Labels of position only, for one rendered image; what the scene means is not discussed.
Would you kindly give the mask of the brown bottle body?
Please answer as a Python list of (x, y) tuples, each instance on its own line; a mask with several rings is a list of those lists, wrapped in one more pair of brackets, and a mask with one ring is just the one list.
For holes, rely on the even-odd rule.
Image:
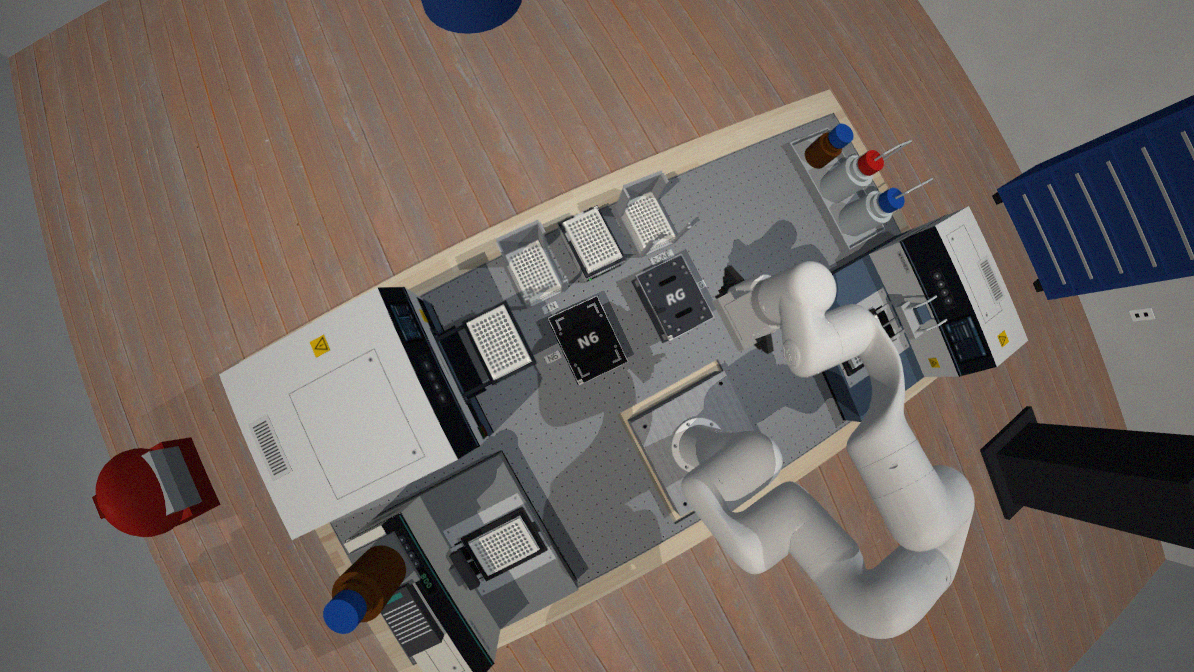
[(825, 165), (827, 165), (835, 158), (841, 155), (842, 148), (839, 152), (836, 153), (831, 153), (825, 149), (823, 144), (823, 138), (825, 138), (827, 134), (829, 132), (821, 134), (821, 136), (817, 138), (812, 144), (810, 144), (810, 147), (805, 150), (806, 161), (810, 164), (810, 166), (812, 166), (816, 169), (821, 169)]

